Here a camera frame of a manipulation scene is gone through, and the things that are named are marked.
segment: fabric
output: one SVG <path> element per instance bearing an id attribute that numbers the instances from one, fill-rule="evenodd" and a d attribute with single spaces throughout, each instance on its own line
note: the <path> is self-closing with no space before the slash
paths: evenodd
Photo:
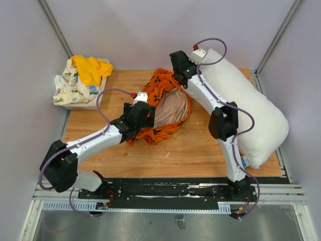
<path id="1" fill-rule="evenodd" d="M 105 63 L 103 59 L 95 59 L 90 57 L 85 59 L 82 55 L 71 57 L 72 65 L 76 66 L 79 78 L 85 86 L 100 86 L 104 77 L 111 75 L 113 66 Z"/>
<path id="2" fill-rule="evenodd" d="M 220 58 L 220 54 L 210 49 L 203 63 L 211 63 Z M 219 95 L 228 102 L 234 101 L 238 107 L 254 117 L 254 129 L 238 137 L 238 147 L 248 159 L 250 166 L 258 169 L 287 137 L 289 125 L 285 116 L 228 60 L 223 59 L 215 65 L 201 66 L 200 70 Z M 241 132 L 248 129 L 252 121 L 246 114 L 238 114 L 238 132 Z"/>
<path id="3" fill-rule="evenodd" d="M 57 95 L 53 96 L 55 105 L 94 102 L 99 92 L 98 85 L 86 86 L 82 82 L 76 66 L 72 65 L 71 59 L 68 59 L 62 75 L 56 75 L 55 86 L 56 91 L 59 91 Z"/>
<path id="4" fill-rule="evenodd" d="M 186 117 L 187 113 L 187 97 L 175 87 L 159 101 L 155 111 L 154 127 L 179 122 Z"/>
<path id="5" fill-rule="evenodd" d="M 156 107 L 155 126 L 142 128 L 135 139 L 145 139 L 149 144 L 156 145 L 172 137 L 190 116 L 191 100 L 173 78 L 173 73 L 161 68 L 154 72 L 141 91 L 148 93 L 148 104 Z"/>

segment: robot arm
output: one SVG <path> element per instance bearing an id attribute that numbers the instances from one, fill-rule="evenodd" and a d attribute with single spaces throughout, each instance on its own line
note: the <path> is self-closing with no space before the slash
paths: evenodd
<path id="1" fill-rule="evenodd" d="M 201 73 L 200 76 L 197 75 L 197 64 L 201 63 L 206 53 L 206 50 L 198 47 L 194 49 L 190 58 L 183 51 L 171 53 L 174 78 L 184 87 L 186 93 L 211 115 L 209 131 L 221 146 L 227 167 L 228 185 L 231 195 L 236 198 L 250 190 L 248 177 L 238 166 L 242 164 L 235 137 L 238 128 L 238 112 L 235 108 L 229 107 L 237 107 L 237 105 L 234 102 L 228 103 L 222 98 L 207 84 Z"/>
<path id="2" fill-rule="evenodd" d="M 125 103 L 123 115 L 103 129 L 76 141 L 53 142 L 40 171 L 57 192 L 71 187 L 95 192 L 106 180 L 98 172 L 78 170 L 78 166 L 105 148 L 134 139 L 142 127 L 153 127 L 154 116 L 155 107 L 147 104 L 147 94 L 139 92 L 134 104 Z"/>

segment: white cloth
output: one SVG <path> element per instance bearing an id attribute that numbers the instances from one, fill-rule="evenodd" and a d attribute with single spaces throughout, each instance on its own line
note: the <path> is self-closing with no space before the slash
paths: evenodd
<path id="1" fill-rule="evenodd" d="M 203 63 L 211 63 L 221 57 L 210 49 Z M 258 169 L 287 137 L 289 125 L 285 116 L 228 60 L 223 59 L 215 65 L 201 66 L 200 70 L 219 95 L 228 102 L 234 101 L 238 107 L 254 117 L 254 128 L 238 137 L 238 147 L 240 152 L 246 155 L 250 166 Z M 242 112 L 238 112 L 238 115 L 238 132 L 241 132 L 248 129 L 252 121 Z"/>
<path id="2" fill-rule="evenodd" d="M 88 103 L 95 101 L 98 96 L 99 87 L 96 85 L 85 86 L 78 78 L 77 68 L 71 65 L 71 60 L 67 60 L 65 71 L 62 75 L 55 77 L 56 91 L 53 96 L 55 105 L 66 105 L 75 103 Z"/>

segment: white basket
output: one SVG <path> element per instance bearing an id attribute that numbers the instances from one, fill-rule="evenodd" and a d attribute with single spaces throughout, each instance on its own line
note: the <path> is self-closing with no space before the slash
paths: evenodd
<path id="1" fill-rule="evenodd" d="M 108 59 L 103 59 L 103 60 L 106 63 L 110 63 Z M 100 84 L 99 90 L 98 90 L 98 94 L 100 94 L 105 89 L 106 80 L 107 80 L 107 77 L 103 78 L 103 80 L 102 80 L 102 82 Z M 101 100 L 102 100 L 102 97 L 99 99 L 99 102 L 98 102 L 99 107 L 100 107 L 100 104 L 101 104 Z M 90 101 L 88 103 L 65 104 L 65 105 L 61 105 L 61 106 L 63 106 L 66 109 L 97 110 L 96 101 L 97 101 L 97 98 L 93 99 L 92 101 Z"/>

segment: red connector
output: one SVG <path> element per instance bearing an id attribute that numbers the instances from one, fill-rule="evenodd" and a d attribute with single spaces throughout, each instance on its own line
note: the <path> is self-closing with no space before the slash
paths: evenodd
<path id="1" fill-rule="evenodd" d="M 137 97 L 137 93 L 132 92 L 132 93 L 130 93 L 130 96 L 131 96 L 133 99 L 135 99 L 135 98 Z"/>

